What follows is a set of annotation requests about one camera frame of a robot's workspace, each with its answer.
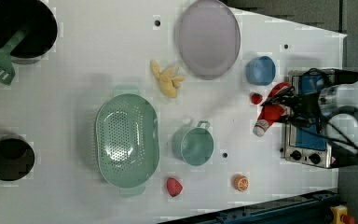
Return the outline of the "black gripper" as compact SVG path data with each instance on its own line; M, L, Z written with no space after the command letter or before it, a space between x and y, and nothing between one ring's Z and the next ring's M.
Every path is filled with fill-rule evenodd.
M318 98L318 93L293 95L289 99L292 113L288 121L299 128L309 128L313 125L320 114Z

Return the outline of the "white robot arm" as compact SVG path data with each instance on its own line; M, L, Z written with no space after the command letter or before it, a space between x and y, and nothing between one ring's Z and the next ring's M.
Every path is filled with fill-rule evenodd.
M358 81L313 93L287 92L287 121L298 130L322 138L338 162L358 166Z

